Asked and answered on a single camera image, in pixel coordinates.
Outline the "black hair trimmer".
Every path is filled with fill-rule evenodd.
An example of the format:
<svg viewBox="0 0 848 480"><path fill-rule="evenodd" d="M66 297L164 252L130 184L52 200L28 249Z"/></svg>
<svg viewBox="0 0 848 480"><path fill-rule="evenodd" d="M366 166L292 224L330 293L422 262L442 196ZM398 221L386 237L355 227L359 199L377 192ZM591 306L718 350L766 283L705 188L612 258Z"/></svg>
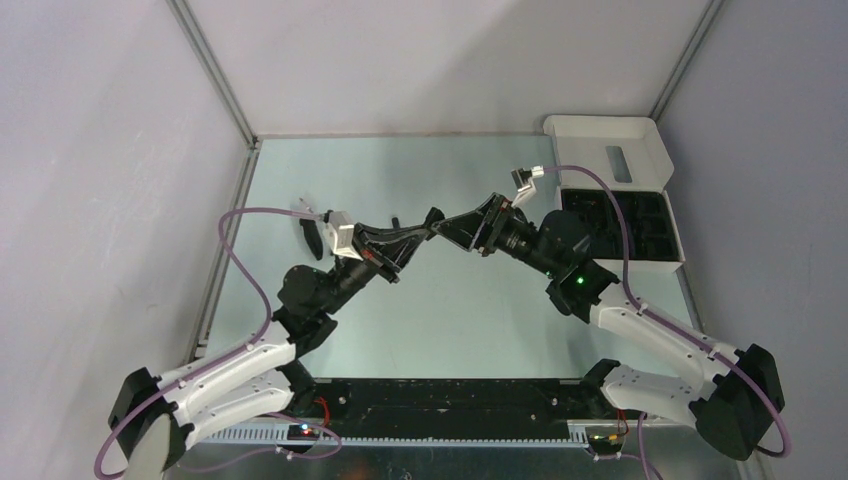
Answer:
<svg viewBox="0 0 848 480"><path fill-rule="evenodd" d="M305 198L299 197L298 201L299 206L302 207L305 212L312 215L311 219L300 219L299 225L310 253L317 261L320 261L324 257L324 239L318 226L318 221L321 219L321 216L314 211Z"/></svg>

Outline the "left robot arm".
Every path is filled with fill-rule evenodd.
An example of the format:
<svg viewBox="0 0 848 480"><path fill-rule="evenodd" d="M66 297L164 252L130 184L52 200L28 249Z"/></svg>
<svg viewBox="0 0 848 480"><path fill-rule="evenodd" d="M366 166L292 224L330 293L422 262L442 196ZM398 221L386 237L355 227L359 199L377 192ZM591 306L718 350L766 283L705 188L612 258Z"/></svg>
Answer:
<svg viewBox="0 0 848 480"><path fill-rule="evenodd" d="M166 470L201 441L243 421L284 410L297 417L311 412L316 390L301 357L329 337L337 326L332 314L371 280L396 282L445 218L432 208L419 225L372 228L353 222L343 211L287 214L316 225L319 245L329 246L335 257L333 268L291 268L279 292L281 307L272 310L268 296L261 293L265 319L257 331L227 350L160 375L147 368L129 374L110 413L111 433L100 458L117 444L126 459L133 459L156 422L162 421L167 432L160 468Z"/></svg>

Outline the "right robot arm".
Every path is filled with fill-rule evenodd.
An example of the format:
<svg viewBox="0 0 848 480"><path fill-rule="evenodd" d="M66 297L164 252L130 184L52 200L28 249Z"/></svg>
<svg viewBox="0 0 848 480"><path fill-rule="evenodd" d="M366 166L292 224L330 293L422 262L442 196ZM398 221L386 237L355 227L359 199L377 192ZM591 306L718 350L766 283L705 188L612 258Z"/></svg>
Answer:
<svg viewBox="0 0 848 480"><path fill-rule="evenodd" d="M580 219L553 210L535 226L501 195L431 230L460 248L496 251L545 274L555 308L657 356L672 376L603 360L598 380L581 392L585 411L606 418L638 410L694 429L719 453L739 461L759 450L785 405L774 356L752 344L741 350L693 330L635 295L629 284L588 253Z"/></svg>

